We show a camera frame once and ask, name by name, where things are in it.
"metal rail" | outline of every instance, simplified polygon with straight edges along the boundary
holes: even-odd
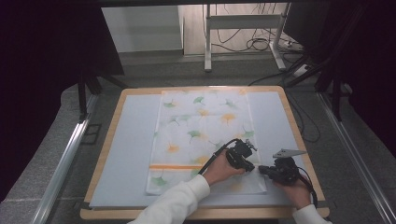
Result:
[[[337,132],[339,138],[341,139],[341,142],[346,149],[346,153],[348,154],[353,165],[355,166],[355,169],[361,177],[361,181],[363,182],[364,187],[367,188],[367,191],[369,192],[373,202],[375,203],[379,214],[383,218],[384,223],[396,223],[395,213],[392,211],[387,197],[385,196],[383,190],[371,174],[369,168],[366,166],[364,160],[361,157],[361,154],[359,153],[359,150],[356,148],[355,144],[347,133],[344,124],[341,121],[338,121],[338,119],[333,114],[329,99],[324,95],[324,93],[318,93],[318,98],[320,99],[324,109],[326,110],[326,113],[329,116],[329,119],[335,131]]]
[[[46,191],[44,192],[43,197],[41,198],[40,203],[38,204],[37,209],[35,210],[35,215],[32,220],[32,224],[40,224],[45,223],[50,214],[50,210],[58,196],[59,190],[64,183],[64,179],[66,178],[67,172],[69,171],[70,165],[76,155],[76,151],[78,149],[79,143],[81,142],[82,135],[84,134],[88,123],[90,122],[90,118],[92,116],[93,107],[96,104],[97,96],[92,95],[88,102],[87,109],[87,117],[81,123],[78,123],[75,130],[72,133],[72,136],[64,150],[64,154],[61,157],[61,160],[56,167],[55,172],[52,175],[52,178],[47,186]]]

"gray floor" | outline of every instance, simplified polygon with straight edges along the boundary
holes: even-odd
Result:
[[[160,53],[136,56],[121,54],[126,76],[117,77],[131,87],[169,87],[242,85],[260,77],[277,73],[274,59],[269,54],[217,56],[210,74],[204,72],[203,57],[183,57]],[[257,84],[276,85],[281,77],[265,79]],[[332,126],[325,109],[313,90],[312,77],[295,88],[288,89],[294,104],[294,116],[318,175],[333,223],[384,223],[367,188],[348,156],[347,150]],[[91,181],[91,176],[106,136],[121,89],[100,80],[103,92],[99,95],[90,124],[100,125],[95,137],[85,135],[64,181],[47,223],[125,223],[126,220],[88,221],[79,217],[79,208]],[[396,160],[379,139],[342,99],[343,123],[356,147],[384,190],[390,204],[396,205]],[[78,93],[76,86],[62,96],[62,107],[43,140],[35,157],[21,178],[0,204],[0,223],[29,223],[50,182],[67,142],[78,122]],[[232,220],[220,223],[239,223]],[[293,223],[292,219],[243,221],[243,223]]]

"wooden table edge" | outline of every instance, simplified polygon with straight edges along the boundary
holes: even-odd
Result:
[[[101,153],[99,155],[98,162],[96,163],[95,170],[92,175],[90,185],[87,190],[87,194],[84,198],[84,203],[90,203],[92,199],[93,192],[98,184],[100,176],[105,167],[106,158],[108,156],[112,140],[117,129],[117,125],[120,121],[120,114],[122,112],[123,105],[128,95],[145,95],[145,94],[161,94],[163,91],[208,91],[208,90],[240,90],[246,92],[262,92],[262,91],[276,91],[279,94],[282,105],[285,109],[288,121],[290,123],[291,130],[293,132],[295,141],[300,150],[306,151],[303,138],[300,135],[297,123],[291,112],[288,98],[283,88],[279,86],[215,86],[215,87],[167,87],[167,88],[142,88],[142,89],[126,89],[123,90],[120,99],[117,103],[116,109],[114,111],[113,118],[110,122],[110,126],[107,131],[105,142],[102,146]],[[302,156],[303,162],[311,177],[314,189],[317,192],[318,200],[320,202],[325,201],[323,191],[318,182],[318,177],[314,171],[312,162],[308,154]],[[261,207],[261,208],[200,208],[197,209],[193,214],[191,214],[188,219],[227,219],[230,218],[230,209],[233,210],[233,214],[238,214],[238,218],[282,218],[291,217],[292,209],[291,207]],[[83,219],[135,219],[142,209],[127,209],[127,210],[90,210],[81,208],[80,216]],[[318,211],[322,217],[327,217],[330,214],[328,207],[318,208]]]

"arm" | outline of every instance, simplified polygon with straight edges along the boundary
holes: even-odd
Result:
[[[183,223],[184,219],[197,209],[198,202],[209,195],[211,185],[244,172],[244,169],[234,169],[223,151],[203,175],[197,175],[189,182],[181,182],[166,191],[130,224]]]
[[[311,204],[311,195],[303,181],[298,180],[293,186],[283,186],[276,182],[274,182],[274,185],[285,191],[297,209],[293,213],[297,224],[331,224],[331,222],[324,220],[315,206]]]

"hand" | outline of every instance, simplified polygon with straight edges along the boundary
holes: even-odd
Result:
[[[285,191],[286,195],[288,195],[288,198],[291,200],[297,210],[311,204],[311,194],[303,181],[297,180],[297,182],[292,186],[284,186],[275,181],[273,183],[275,186]]]
[[[245,169],[235,169],[228,163],[225,151],[226,149],[213,160],[203,174],[209,186],[226,180],[232,175],[242,175],[245,172]]]

